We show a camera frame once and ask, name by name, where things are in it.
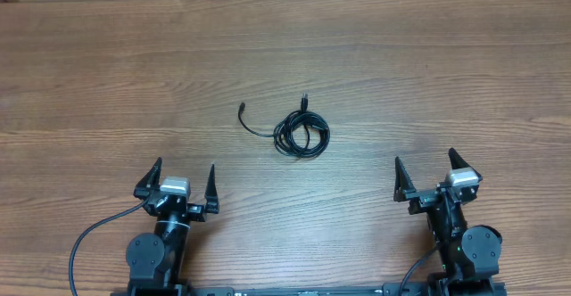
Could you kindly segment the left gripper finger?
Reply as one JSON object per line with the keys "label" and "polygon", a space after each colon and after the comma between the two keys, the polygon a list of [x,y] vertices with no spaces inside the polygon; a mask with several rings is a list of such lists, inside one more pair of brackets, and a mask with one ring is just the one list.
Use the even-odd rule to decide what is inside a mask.
{"label": "left gripper finger", "polygon": [[162,158],[159,157],[150,170],[138,181],[136,189],[149,189],[158,186],[161,177]]}
{"label": "left gripper finger", "polygon": [[208,182],[204,194],[206,200],[205,212],[211,214],[219,213],[219,197],[215,184],[215,166],[211,165]]}

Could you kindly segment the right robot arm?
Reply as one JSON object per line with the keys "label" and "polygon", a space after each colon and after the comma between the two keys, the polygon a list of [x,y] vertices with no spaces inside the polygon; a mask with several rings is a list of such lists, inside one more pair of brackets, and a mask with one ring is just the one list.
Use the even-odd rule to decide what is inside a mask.
{"label": "right robot arm", "polygon": [[[462,206],[475,200],[482,175],[450,148],[451,170],[433,189],[419,191],[400,158],[395,159],[393,200],[406,201],[409,214],[426,214],[434,247],[408,270],[398,284],[398,295],[506,296],[504,283],[492,279],[499,273],[503,238],[491,226],[468,226]],[[443,270],[424,283],[412,283],[412,274],[438,253]]]}

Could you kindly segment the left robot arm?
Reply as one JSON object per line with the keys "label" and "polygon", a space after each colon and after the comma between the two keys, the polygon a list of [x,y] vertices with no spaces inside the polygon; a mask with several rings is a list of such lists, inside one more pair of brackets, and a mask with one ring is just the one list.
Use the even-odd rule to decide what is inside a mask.
{"label": "left robot arm", "polygon": [[193,295],[190,284],[179,278],[186,238],[193,222],[204,222],[209,214],[219,213],[214,167],[210,169],[205,203],[195,204],[189,201],[189,180],[160,180],[161,165],[162,159],[158,159],[134,189],[134,196],[156,222],[151,233],[137,235],[127,247],[129,295]]}

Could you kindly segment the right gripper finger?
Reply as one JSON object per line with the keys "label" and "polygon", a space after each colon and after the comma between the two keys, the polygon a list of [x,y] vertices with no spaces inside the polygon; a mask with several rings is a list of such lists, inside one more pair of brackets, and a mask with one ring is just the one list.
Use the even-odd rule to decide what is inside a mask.
{"label": "right gripper finger", "polygon": [[409,174],[407,173],[401,159],[395,158],[395,185],[393,200],[394,201],[407,201],[410,196],[416,192]]}
{"label": "right gripper finger", "polygon": [[[451,169],[462,169],[462,168],[467,168],[470,167],[472,168],[459,154],[458,152],[454,149],[454,148],[450,148],[448,151],[448,156],[450,159],[450,163],[451,163]],[[483,177],[481,176],[481,174],[479,172],[477,172],[475,169],[473,169],[477,175],[480,177],[480,181],[483,180]]]}

